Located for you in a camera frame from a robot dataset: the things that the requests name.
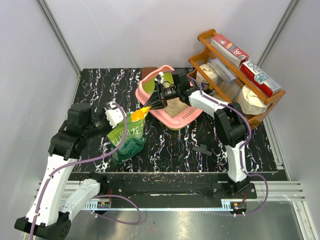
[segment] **yellow scoop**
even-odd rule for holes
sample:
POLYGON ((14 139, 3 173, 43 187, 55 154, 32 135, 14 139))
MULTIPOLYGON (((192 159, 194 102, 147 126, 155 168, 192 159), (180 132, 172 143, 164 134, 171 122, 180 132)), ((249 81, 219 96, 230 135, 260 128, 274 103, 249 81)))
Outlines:
POLYGON ((138 109, 135 112, 133 112, 131 114, 131 121, 135 122, 135 121, 139 121, 139 120, 143 119, 147 115, 147 113, 149 112, 150 108, 151 108, 151 106, 146 106, 146 107, 143 107, 143 108, 138 109))

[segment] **red and white box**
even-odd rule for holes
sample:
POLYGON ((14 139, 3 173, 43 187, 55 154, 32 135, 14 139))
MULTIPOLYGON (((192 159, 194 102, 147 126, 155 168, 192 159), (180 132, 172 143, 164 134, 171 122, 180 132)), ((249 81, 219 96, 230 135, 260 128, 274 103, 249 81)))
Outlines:
POLYGON ((211 45, 219 50, 231 63, 239 67, 249 59, 249 55, 239 47, 234 45, 222 34, 218 34, 211 39, 211 45))
POLYGON ((281 86, 275 80, 250 60, 244 62, 240 70, 269 98, 281 90, 281 86))

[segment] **marble tabletop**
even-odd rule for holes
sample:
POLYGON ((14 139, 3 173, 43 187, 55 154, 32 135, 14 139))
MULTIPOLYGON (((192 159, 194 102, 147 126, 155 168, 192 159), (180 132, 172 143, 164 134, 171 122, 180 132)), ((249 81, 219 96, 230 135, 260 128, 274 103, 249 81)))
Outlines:
MULTIPOLYGON (((88 68, 82 77, 74 102, 90 103, 94 111, 110 101, 120 104, 125 111, 141 108, 135 91, 142 80, 141 68, 88 68)), ((111 158, 76 165, 73 172, 226 172, 226 149, 215 134, 215 120, 202 113, 195 121, 178 131, 168 129, 152 114, 148 114, 144 132, 144 149, 124 164, 111 158), (211 156, 192 150, 201 144, 211 156)), ((81 159, 101 156, 111 150, 107 137, 94 137, 82 151, 81 159)), ((252 140, 245 148, 248 171, 276 172, 277 167, 263 123, 252 131, 252 140)))

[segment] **white wall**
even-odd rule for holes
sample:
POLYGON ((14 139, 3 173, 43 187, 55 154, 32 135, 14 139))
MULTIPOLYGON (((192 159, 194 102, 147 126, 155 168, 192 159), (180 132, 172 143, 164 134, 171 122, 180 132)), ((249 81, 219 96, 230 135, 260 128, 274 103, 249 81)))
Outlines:
POLYGON ((0 7, 0 235, 17 240, 77 76, 35 0, 0 7))
POLYGON ((289 172, 320 234, 320 1, 301 1, 262 69, 286 94, 271 111, 289 172))
POLYGON ((258 61, 290 0, 46 0, 82 68, 186 67, 216 29, 258 61))

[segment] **green bag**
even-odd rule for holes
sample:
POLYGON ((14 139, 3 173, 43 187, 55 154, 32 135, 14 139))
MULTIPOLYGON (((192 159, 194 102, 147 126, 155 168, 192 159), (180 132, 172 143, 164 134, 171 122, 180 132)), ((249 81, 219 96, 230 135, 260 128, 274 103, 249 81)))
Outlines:
MULTIPOLYGON (((128 130, 125 141, 122 146, 111 156, 111 158, 117 164, 123 164, 136 154, 140 153, 147 141, 147 136, 144 134, 146 118, 144 117, 141 120, 132 122, 131 114, 132 112, 127 112, 126 114, 128 130)), ((111 149, 115 149, 116 146, 121 142, 122 138, 124 137, 124 132, 125 122, 122 121, 107 135, 111 143, 111 149)))

